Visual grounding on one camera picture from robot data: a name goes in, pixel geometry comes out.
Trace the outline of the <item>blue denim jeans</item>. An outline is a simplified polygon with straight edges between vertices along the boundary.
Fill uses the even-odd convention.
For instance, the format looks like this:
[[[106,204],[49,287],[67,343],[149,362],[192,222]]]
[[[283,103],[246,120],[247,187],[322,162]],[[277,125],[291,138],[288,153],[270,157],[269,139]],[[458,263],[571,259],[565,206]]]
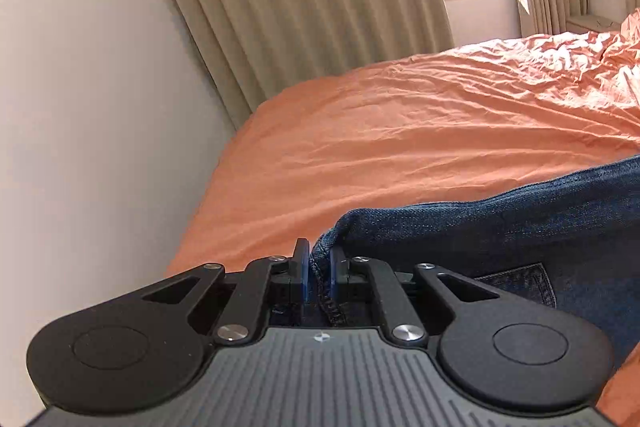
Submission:
[[[528,184],[476,202],[350,210],[310,254],[318,300],[344,325],[332,295],[331,251],[420,262],[573,313],[608,335],[621,366],[639,342],[639,159]]]

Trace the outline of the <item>orange bed sheet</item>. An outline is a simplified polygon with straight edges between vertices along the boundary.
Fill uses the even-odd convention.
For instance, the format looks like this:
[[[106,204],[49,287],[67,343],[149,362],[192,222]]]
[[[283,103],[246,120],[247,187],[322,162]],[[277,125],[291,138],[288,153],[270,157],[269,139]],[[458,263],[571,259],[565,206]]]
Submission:
[[[350,210],[476,202],[639,159],[639,17],[299,83],[227,145],[168,271],[312,248]],[[639,421],[639,343],[599,409]]]

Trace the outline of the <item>beige nightstand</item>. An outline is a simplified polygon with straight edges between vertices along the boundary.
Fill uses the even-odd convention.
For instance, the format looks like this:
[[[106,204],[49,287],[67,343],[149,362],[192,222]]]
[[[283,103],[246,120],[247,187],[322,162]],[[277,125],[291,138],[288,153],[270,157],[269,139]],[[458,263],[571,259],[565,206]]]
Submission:
[[[566,30],[574,32],[574,34],[584,34],[588,31],[600,34],[601,32],[620,31],[620,23],[596,14],[571,15],[567,17]]]

